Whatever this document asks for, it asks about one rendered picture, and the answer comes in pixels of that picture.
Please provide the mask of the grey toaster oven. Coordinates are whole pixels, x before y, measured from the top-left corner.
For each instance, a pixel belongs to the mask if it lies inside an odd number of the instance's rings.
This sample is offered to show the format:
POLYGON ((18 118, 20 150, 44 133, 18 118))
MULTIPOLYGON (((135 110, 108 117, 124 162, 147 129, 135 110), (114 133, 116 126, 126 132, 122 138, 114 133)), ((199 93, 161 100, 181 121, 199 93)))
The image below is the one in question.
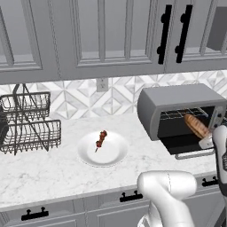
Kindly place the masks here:
POLYGON ((184 118, 160 118, 163 111, 195 107, 208 114, 207 119, 199 120, 209 130, 221 124, 227 125, 227 99, 203 83, 144 88, 137 101, 137 116, 152 141, 164 137, 195 135, 185 124, 184 118))

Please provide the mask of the brown baguette bread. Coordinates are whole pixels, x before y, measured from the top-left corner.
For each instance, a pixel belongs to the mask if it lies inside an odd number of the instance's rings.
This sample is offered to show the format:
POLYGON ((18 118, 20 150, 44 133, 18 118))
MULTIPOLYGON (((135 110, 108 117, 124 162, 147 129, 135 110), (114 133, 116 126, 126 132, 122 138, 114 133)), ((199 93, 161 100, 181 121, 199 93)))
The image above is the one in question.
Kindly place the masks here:
POLYGON ((187 113, 184 116, 184 122, 190 128, 190 130, 200 139, 203 139, 211 134, 209 129, 192 114, 187 113))

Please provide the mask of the white round plate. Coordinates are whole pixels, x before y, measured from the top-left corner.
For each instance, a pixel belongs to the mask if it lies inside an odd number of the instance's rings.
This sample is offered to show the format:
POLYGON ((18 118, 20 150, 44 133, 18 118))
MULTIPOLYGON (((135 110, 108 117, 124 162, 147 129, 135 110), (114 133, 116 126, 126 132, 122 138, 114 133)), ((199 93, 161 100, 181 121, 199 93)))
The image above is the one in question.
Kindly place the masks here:
POLYGON ((93 167, 110 167, 125 159, 129 151, 129 142, 120 134, 108 131, 102 145, 97 148, 96 142, 100 133, 93 131, 77 144, 78 157, 93 167))

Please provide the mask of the white wall outlet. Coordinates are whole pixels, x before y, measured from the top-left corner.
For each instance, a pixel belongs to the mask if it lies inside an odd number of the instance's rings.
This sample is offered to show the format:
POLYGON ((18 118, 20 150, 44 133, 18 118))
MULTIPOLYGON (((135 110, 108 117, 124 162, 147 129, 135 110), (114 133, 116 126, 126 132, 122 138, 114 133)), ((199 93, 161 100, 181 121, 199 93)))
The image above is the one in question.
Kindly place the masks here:
POLYGON ((106 92, 108 91, 108 79, 107 78, 98 78, 97 79, 97 92, 106 92))

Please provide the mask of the grey upper cupboard door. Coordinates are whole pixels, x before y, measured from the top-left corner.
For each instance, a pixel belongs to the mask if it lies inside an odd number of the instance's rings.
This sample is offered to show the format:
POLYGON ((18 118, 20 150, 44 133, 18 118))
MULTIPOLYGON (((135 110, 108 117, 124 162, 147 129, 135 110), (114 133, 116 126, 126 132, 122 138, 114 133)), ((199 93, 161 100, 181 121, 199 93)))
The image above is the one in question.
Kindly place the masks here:
POLYGON ((51 0, 0 0, 0 84, 58 79, 51 0))
POLYGON ((161 74, 165 0, 50 0, 63 80, 161 74))
POLYGON ((176 0, 165 63, 167 73, 227 70, 227 0, 176 0), (175 48, 182 31, 180 18, 187 4, 192 15, 181 63, 175 48))

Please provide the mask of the toaster oven glass door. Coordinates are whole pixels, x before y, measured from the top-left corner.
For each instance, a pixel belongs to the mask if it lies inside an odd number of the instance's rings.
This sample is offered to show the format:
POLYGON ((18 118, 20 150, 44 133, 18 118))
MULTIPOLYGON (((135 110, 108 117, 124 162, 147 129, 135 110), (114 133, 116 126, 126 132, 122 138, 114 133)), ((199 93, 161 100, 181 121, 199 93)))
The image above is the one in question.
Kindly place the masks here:
POLYGON ((164 137, 161 142, 170 154, 190 153, 202 151, 199 145, 200 138, 193 134, 164 137))

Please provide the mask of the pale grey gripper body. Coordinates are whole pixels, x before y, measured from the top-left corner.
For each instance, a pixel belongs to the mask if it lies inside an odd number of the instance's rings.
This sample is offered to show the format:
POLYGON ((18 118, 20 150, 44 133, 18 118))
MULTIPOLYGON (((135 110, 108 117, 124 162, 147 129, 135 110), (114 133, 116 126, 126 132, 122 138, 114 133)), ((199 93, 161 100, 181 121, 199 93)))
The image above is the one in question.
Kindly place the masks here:
POLYGON ((210 149, 214 146, 213 140, 212 140, 212 134, 209 133, 206 137, 202 138, 199 141, 199 145, 201 149, 210 149))

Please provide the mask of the red kebab skewer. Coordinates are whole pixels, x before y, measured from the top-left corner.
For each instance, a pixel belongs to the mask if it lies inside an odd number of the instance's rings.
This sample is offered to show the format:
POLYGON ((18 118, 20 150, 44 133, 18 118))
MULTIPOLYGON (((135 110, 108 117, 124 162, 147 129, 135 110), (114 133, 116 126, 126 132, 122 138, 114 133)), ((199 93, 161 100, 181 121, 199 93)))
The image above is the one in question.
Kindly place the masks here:
POLYGON ((96 142, 96 151, 98 150, 98 148, 100 148, 105 140, 107 136, 107 132, 105 130, 101 131, 99 134, 99 140, 96 142))

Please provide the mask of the grey drawer front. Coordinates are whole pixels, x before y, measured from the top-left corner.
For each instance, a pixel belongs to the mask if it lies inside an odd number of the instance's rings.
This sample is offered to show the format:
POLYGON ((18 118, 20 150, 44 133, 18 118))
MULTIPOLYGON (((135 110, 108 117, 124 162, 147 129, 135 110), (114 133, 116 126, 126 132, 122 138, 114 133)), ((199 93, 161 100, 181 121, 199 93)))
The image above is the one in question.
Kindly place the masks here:
POLYGON ((23 207, 20 209, 11 208, 9 211, 0 212, 0 221, 3 224, 9 222, 20 222, 22 221, 21 216, 25 215, 28 209, 30 209, 32 213, 36 213, 41 211, 41 207, 45 207, 45 209, 49 211, 49 215, 42 218, 50 218, 59 215, 79 214, 84 211, 82 199, 65 200, 55 203, 41 204, 33 207, 23 207))
POLYGON ((196 177, 196 180, 197 180, 197 191, 195 192, 194 197, 219 191, 218 184, 217 185, 212 185, 212 186, 209 186, 209 187, 203 187, 201 185, 203 178, 206 178, 208 181, 211 181, 213 179, 213 176, 216 176, 216 175, 206 175, 206 176, 197 176, 196 177))
POLYGON ((84 198, 84 206, 88 211, 109 208, 109 207, 118 207, 118 206, 126 206, 126 205, 133 205, 133 204, 148 204, 149 200, 143 195, 141 200, 132 200, 127 202, 120 202, 119 198, 123 192, 126 195, 131 195, 137 191, 141 193, 136 185, 127 186, 127 187, 120 187, 120 188, 113 188, 112 190, 105 190, 97 192, 96 194, 84 198))

